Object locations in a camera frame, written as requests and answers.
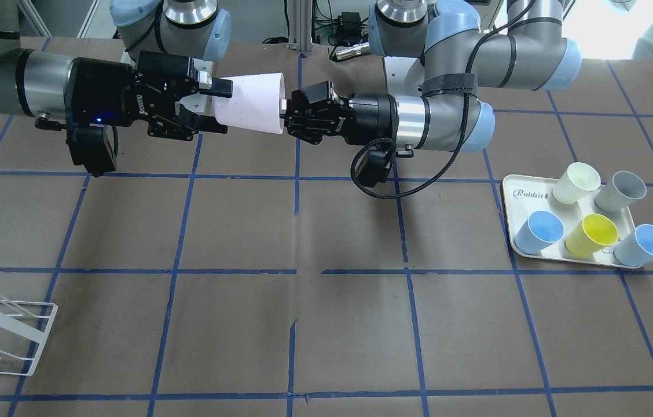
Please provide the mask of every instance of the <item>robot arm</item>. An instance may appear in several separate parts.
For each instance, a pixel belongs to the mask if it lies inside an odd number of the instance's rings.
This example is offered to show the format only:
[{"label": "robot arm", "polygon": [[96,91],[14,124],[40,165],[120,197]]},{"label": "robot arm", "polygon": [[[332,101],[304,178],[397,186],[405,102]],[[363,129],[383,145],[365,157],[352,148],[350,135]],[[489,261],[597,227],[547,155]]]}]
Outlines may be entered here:
[{"label": "robot arm", "polygon": [[[161,12],[159,0],[154,3]],[[175,5],[169,1],[167,10],[174,11]],[[225,18],[228,13],[219,10],[215,15]],[[218,18],[208,19],[192,31],[210,26]],[[105,126],[131,126],[141,119],[149,122],[150,136],[175,140],[192,140],[200,131],[226,132],[226,126],[186,109],[180,99],[198,93],[231,97],[231,81],[198,71],[188,56],[146,50],[136,50],[134,55],[136,69],[128,64],[22,49],[15,0],[0,0],[0,113],[37,116],[39,129],[66,129],[73,163],[82,164],[96,176],[115,171],[115,151]]]},{"label": "robot arm", "polygon": [[[478,12],[463,0],[439,0],[429,8],[424,0],[377,0],[369,11],[371,52],[419,58],[406,82],[421,97],[334,98],[326,85],[306,87],[292,93],[288,132],[310,143],[321,135],[341,135],[363,146],[389,138],[365,152],[360,166],[368,174],[358,174],[368,187],[385,180],[393,156],[410,158],[414,149],[482,150],[496,120],[491,106],[478,100],[479,85],[557,90],[567,87],[581,66],[575,42],[560,37],[559,0],[510,1],[507,13],[516,16],[505,25],[508,34],[483,35]],[[378,159],[380,154],[385,158]]]}]

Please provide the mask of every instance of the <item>velcro strap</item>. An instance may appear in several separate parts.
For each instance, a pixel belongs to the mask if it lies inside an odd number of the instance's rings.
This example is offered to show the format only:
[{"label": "velcro strap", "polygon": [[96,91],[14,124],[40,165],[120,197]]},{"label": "velcro strap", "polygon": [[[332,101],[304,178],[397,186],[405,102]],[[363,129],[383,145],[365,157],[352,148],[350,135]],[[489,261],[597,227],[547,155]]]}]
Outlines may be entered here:
[{"label": "velcro strap", "polygon": [[425,81],[421,85],[421,91],[425,97],[448,93],[470,93],[478,96],[478,83],[475,81],[475,74],[444,74]]}]

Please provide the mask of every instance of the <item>gray cup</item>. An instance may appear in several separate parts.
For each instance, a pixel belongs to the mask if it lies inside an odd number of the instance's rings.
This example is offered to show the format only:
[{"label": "gray cup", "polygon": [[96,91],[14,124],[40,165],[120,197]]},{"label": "gray cup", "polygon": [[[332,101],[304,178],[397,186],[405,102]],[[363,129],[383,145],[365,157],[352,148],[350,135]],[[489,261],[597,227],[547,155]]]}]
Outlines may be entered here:
[{"label": "gray cup", "polygon": [[612,180],[594,197],[594,204],[602,211],[615,213],[646,196],[646,185],[628,171],[615,173]]}]

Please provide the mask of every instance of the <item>yellow cup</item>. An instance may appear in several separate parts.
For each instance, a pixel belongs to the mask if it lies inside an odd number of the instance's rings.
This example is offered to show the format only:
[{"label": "yellow cup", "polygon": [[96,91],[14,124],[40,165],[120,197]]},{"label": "yellow cup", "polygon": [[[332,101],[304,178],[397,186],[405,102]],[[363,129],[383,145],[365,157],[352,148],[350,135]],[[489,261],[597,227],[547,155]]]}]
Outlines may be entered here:
[{"label": "yellow cup", "polygon": [[601,214],[589,214],[566,238],[566,248],[579,258],[599,251],[617,242],[617,226]]}]

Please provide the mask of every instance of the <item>white tray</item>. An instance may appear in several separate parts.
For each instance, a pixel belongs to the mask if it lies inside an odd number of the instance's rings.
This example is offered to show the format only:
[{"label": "white tray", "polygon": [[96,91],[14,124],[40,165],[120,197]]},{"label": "white tray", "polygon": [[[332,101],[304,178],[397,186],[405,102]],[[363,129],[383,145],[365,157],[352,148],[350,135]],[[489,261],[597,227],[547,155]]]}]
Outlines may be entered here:
[{"label": "white tray", "polygon": [[[553,198],[553,187],[559,180],[552,178],[528,177],[526,175],[508,175],[501,182],[501,192],[504,201],[504,211],[507,214],[507,230],[509,230],[509,242],[512,249],[520,256],[535,259],[551,259],[552,261],[576,262],[579,264],[591,264],[601,266],[614,266],[618,268],[634,269],[636,266],[625,266],[620,264],[612,254],[612,246],[602,249],[586,258],[576,257],[570,253],[564,243],[566,237],[575,229],[588,214],[599,213],[607,216],[617,226],[618,242],[636,229],[633,223],[633,216],[628,207],[618,213],[605,213],[594,204],[594,197],[599,191],[589,193],[586,197],[573,203],[565,205]],[[556,214],[563,222],[564,237],[543,249],[540,254],[522,253],[514,244],[514,238],[519,232],[527,217],[535,211],[546,210]]]}]

